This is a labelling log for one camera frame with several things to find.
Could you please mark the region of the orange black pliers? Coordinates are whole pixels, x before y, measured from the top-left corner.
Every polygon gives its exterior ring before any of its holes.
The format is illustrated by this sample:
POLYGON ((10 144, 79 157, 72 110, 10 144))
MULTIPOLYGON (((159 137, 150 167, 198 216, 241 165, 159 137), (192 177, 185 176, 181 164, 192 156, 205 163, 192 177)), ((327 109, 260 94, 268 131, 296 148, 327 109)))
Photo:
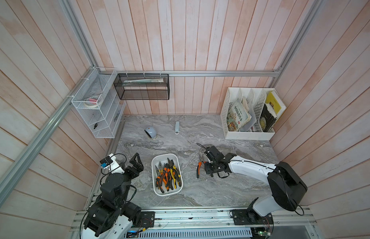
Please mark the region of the orange black pliers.
POLYGON ((202 165, 205 163, 205 161, 200 161, 199 163, 198 163, 198 166, 197 166, 197 178, 199 178, 200 177, 200 174, 201 174, 201 167, 202 167, 202 165))

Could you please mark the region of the white plastic storage box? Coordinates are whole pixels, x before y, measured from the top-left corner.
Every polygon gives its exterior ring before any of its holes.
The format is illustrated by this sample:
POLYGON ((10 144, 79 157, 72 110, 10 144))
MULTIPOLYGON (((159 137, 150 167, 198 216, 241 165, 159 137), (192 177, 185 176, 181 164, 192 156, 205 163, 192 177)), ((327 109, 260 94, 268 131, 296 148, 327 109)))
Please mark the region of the white plastic storage box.
POLYGON ((158 196, 178 194, 184 185, 178 157, 168 153, 158 155, 151 162, 154 192, 158 196))

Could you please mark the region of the yellow black pliers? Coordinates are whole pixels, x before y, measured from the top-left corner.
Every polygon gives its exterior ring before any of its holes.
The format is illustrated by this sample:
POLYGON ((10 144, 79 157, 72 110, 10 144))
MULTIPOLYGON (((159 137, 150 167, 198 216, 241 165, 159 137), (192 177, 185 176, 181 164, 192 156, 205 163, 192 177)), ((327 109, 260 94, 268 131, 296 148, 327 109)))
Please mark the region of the yellow black pliers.
POLYGON ((177 188, 177 186, 182 187, 183 184, 182 184, 181 174, 178 168, 175 166, 174 161, 168 158, 168 164, 171 170, 172 178, 174 180, 175 188, 177 188))

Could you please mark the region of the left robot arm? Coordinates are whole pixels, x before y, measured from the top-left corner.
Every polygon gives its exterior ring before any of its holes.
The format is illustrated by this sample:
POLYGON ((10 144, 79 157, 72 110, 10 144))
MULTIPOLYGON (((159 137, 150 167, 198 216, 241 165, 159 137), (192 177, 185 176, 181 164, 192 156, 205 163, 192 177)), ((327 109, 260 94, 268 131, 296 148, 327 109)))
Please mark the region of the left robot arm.
POLYGON ((141 207, 128 199, 129 190, 135 188, 131 180, 144 170, 140 155, 135 153, 123 168, 110 154, 100 161, 107 169, 105 182, 100 185, 100 195, 83 216, 79 226, 80 239, 122 239, 140 220, 141 207))

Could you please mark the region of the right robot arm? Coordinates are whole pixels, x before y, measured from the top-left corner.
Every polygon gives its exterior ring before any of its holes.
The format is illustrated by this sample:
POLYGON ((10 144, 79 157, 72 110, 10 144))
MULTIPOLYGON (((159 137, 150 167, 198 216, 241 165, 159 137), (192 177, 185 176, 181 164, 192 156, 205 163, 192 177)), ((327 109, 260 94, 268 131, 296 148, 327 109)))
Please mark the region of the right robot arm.
POLYGON ((203 146, 207 160, 201 160, 206 174, 228 178, 231 174, 241 174, 266 183, 271 194, 255 198, 246 209, 243 218, 256 224, 280 209, 297 212, 300 202, 308 191, 307 185, 286 162, 263 163, 243 158, 234 153, 223 154, 215 146, 203 146))

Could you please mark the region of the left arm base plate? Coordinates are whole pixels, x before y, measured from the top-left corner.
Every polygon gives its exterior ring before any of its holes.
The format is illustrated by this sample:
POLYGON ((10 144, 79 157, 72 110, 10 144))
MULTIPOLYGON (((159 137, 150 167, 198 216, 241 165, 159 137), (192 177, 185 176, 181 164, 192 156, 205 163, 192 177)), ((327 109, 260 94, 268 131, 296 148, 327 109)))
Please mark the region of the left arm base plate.
POLYGON ((133 227, 152 228, 155 223, 155 212, 146 211, 138 213, 132 220, 133 227))

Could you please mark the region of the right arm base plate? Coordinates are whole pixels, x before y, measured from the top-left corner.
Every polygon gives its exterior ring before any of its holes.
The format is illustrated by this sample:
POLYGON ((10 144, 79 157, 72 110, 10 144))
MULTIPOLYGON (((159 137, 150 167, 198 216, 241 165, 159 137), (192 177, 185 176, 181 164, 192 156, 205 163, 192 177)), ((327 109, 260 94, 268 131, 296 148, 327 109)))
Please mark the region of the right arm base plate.
POLYGON ((273 216, 271 214, 262 217, 258 215, 254 210, 235 209, 230 211, 230 215, 236 226, 242 225, 272 226, 274 224, 273 216))

